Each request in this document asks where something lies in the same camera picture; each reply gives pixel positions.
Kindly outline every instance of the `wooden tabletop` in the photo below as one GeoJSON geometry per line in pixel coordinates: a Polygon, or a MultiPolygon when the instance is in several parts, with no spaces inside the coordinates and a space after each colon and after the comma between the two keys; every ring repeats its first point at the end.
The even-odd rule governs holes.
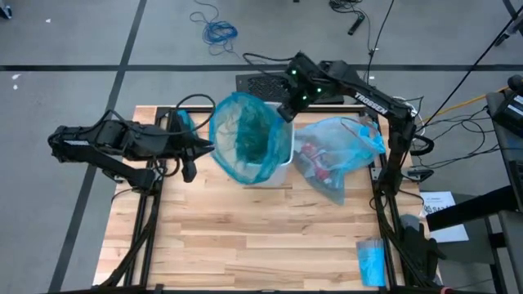
{"type": "MultiPolygon", "coordinates": [[[[340,105],[346,114],[299,114],[297,129],[334,116],[356,115],[360,107],[340,105]]],[[[156,106],[137,106],[134,121],[154,123],[156,106]]],[[[191,114],[194,122],[207,114],[191,114]]],[[[380,120],[387,142],[387,120],[380,120]]],[[[208,138],[208,127],[199,130],[208,138]]],[[[144,167],[145,163],[130,163],[144,167]]],[[[168,161],[169,170],[173,161],[168,161]]],[[[411,164],[410,156],[405,166],[411,164]]],[[[338,206],[313,190],[291,165],[279,188],[253,189],[237,184],[210,155],[196,161],[198,175],[190,184],[181,175],[167,178],[156,227],[148,287],[166,289],[373,290],[360,279],[355,244],[380,237],[369,169],[346,175],[345,205],[338,206]]],[[[118,185],[116,192],[128,189],[118,185]]],[[[404,181],[403,190],[419,194],[404,181]]],[[[120,194],[113,202],[93,284],[103,282],[131,244],[139,195],[120,194]]],[[[419,199],[396,195],[400,214],[418,215],[419,199]]],[[[135,270],[141,270],[143,248],[135,270]]],[[[398,283],[402,281],[393,254],[398,283]]]]}

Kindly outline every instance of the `gray floor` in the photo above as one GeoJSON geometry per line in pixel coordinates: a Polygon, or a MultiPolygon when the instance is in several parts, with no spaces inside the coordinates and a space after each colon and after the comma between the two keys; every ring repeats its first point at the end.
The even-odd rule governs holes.
{"type": "MultiPolygon", "coordinates": [[[[138,0],[11,0],[14,12],[0,20],[0,65],[118,65],[138,0]]],[[[367,24],[352,37],[346,31],[354,16],[337,14],[327,1],[212,0],[239,30],[235,50],[287,57],[302,50],[315,60],[368,62],[367,24]]],[[[513,0],[516,9],[520,0],[513,0]]],[[[389,2],[363,1],[376,38],[389,2]]],[[[207,8],[192,1],[149,0],[130,59],[131,65],[229,65],[234,55],[210,56],[201,40],[201,24],[188,17],[207,8]]],[[[374,63],[382,65],[469,65],[508,20],[501,0],[396,0],[383,30],[374,63]]],[[[522,64],[523,38],[515,36],[482,61],[522,64]]],[[[46,292],[72,216],[86,166],[59,164],[46,138],[61,125],[89,125],[103,113],[115,72],[0,72],[0,292],[46,292]],[[13,74],[21,74],[16,80],[13,74]]],[[[182,97],[204,92],[219,101],[235,90],[235,75],[246,72],[128,72],[116,109],[130,118],[135,105],[174,105],[182,97]]],[[[503,87],[512,72],[473,73],[449,105],[503,87]]],[[[452,91],[463,72],[372,72],[373,84],[394,96],[425,96],[421,115],[431,114],[452,91]]],[[[202,104],[195,100],[193,104],[202,104]]],[[[442,118],[471,114],[484,101],[442,118]]],[[[482,122],[485,129],[491,123],[482,122]]],[[[427,129],[433,137],[445,129],[427,129]]],[[[423,160],[463,156],[481,135],[455,130],[440,138],[423,160]]],[[[496,144],[489,134],[485,146],[496,144]]],[[[423,183],[424,189],[482,194],[507,184],[501,155],[493,153],[443,167],[423,183]]],[[[114,184],[96,175],[63,290],[91,285],[110,209],[114,184]]],[[[441,264],[443,280],[453,287],[489,278],[488,266],[441,264]]],[[[508,277],[510,292],[515,292],[508,277]]],[[[467,290],[492,292],[490,282],[467,290]]]]}

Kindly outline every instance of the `coiled blue cable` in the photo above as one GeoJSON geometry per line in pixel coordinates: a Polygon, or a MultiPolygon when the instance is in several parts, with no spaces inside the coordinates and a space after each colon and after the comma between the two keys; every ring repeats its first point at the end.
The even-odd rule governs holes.
{"type": "Polygon", "coordinates": [[[216,10],[216,16],[214,16],[210,21],[207,20],[207,18],[201,11],[195,11],[189,15],[190,21],[195,23],[205,23],[205,28],[203,29],[202,33],[202,39],[206,44],[209,45],[209,54],[212,56],[218,56],[223,52],[236,54],[234,46],[232,44],[232,40],[238,37],[238,30],[236,29],[236,27],[234,27],[228,21],[215,21],[220,15],[220,12],[218,11],[218,8],[214,5],[202,3],[198,0],[193,1],[198,3],[199,5],[209,6],[216,10]],[[196,15],[201,16],[201,20],[195,19],[194,16],[196,15]],[[214,47],[221,47],[223,50],[214,51],[214,47]]]}

